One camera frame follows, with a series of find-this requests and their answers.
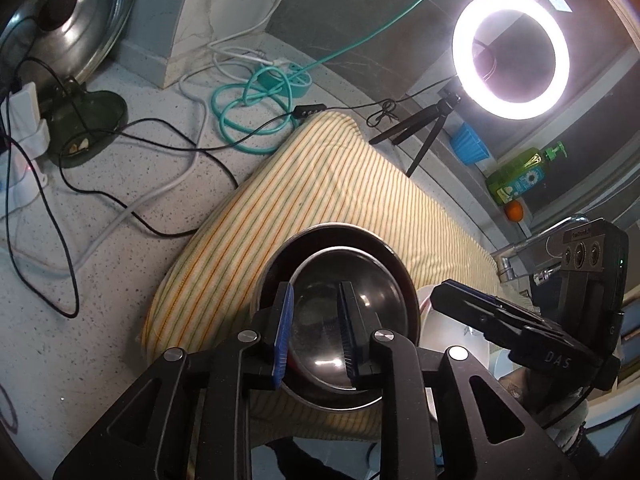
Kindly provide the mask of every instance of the mini tripod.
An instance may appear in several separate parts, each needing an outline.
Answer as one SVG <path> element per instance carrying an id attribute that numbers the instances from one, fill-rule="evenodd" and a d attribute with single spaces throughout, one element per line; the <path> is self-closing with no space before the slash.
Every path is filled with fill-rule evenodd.
<path id="1" fill-rule="evenodd" d="M 393 145 L 400 144 L 404 140 L 407 140 L 409 137 L 411 137 L 413 134 L 417 133 L 419 130 L 423 129 L 428 124 L 436 121 L 436 123 L 433 125 L 433 128 L 429 132 L 427 139 L 424 141 L 424 144 L 420 148 L 418 155 L 415 157 L 409 169 L 406 170 L 406 176 L 412 176 L 415 168 L 418 167 L 420 161 L 427 154 L 429 148 L 433 144 L 433 141 L 440 133 L 445 121 L 447 120 L 447 116 L 460 102 L 460 99 L 461 97 L 458 92 L 452 92 L 448 96 L 440 99 L 440 101 L 438 101 L 436 104 L 427 106 L 424 110 L 420 110 L 418 113 L 413 114 L 408 119 L 405 119 L 395 126 L 392 126 L 386 132 L 382 132 L 378 136 L 373 137 L 373 139 L 369 141 L 369 144 L 377 144 L 398 133 L 400 133 L 400 135 L 392 140 L 391 143 Z"/>

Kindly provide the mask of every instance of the orange fruit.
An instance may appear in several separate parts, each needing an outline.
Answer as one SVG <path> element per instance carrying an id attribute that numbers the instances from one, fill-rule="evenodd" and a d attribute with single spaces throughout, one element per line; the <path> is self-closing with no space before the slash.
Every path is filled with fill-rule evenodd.
<path id="1" fill-rule="evenodd" d="M 504 213 L 512 222 L 521 222 L 524 218 L 524 209 L 522 204 L 517 200 L 511 200 L 504 206 Z"/>

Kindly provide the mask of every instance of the yellow striped cloth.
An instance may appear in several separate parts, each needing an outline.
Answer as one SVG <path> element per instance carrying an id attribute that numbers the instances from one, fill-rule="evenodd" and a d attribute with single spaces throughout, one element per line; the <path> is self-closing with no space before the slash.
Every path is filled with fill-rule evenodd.
<path id="1" fill-rule="evenodd" d="M 495 264 L 434 199 L 363 139 L 356 123 L 325 112 L 289 137 L 190 240 L 151 304 L 142 333 L 149 363 L 170 347 L 211 348 L 248 322 L 254 284 L 285 240 L 322 222 L 380 236 L 419 288 L 447 278 L 503 293 Z M 284 391 L 255 392 L 252 444 L 280 436 L 374 439 L 378 406 L 314 410 Z"/>

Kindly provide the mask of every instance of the metal bowl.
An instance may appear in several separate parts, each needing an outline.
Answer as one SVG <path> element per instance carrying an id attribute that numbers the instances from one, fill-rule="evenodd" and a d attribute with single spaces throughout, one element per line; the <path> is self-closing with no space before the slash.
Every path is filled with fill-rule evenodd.
<path id="1" fill-rule="evenodd" d="M 294 288 L 283 387 L 301 402 L 331 412 L 359 410 L 379 401 L 379 390 L 356 391 L 347 377 L 337 321 L 337 283 L 350 281 L 383 326 L 416 343 L 418 301 L 398 256 L 367 230 L 320 224 L 290 238 L 272 256 L 258 280 L 254 311 L 273 303 L 281 281 L 290 281 Z"/>

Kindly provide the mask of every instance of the led ring light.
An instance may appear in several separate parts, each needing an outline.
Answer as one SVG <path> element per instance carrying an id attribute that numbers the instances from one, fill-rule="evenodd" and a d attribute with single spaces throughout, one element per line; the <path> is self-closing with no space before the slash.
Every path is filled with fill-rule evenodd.
<path id="1" fill-rule="evenodd" d="M 548 88 L 527 103 L 504 101 L 491 92 L 478 75 L 472 47 L 480 24 L 499 10 L 517 10 L 536 20 L 549 36 L 556 54 L 556 69 Z M 569 50 L 556 20 L 534 0 L 474 0 L 462 11 L 453 32 L 453 63 L 466 93 L 482 108 L 507 119 L 530 119 L 558 102 L 569 78 Z"/>

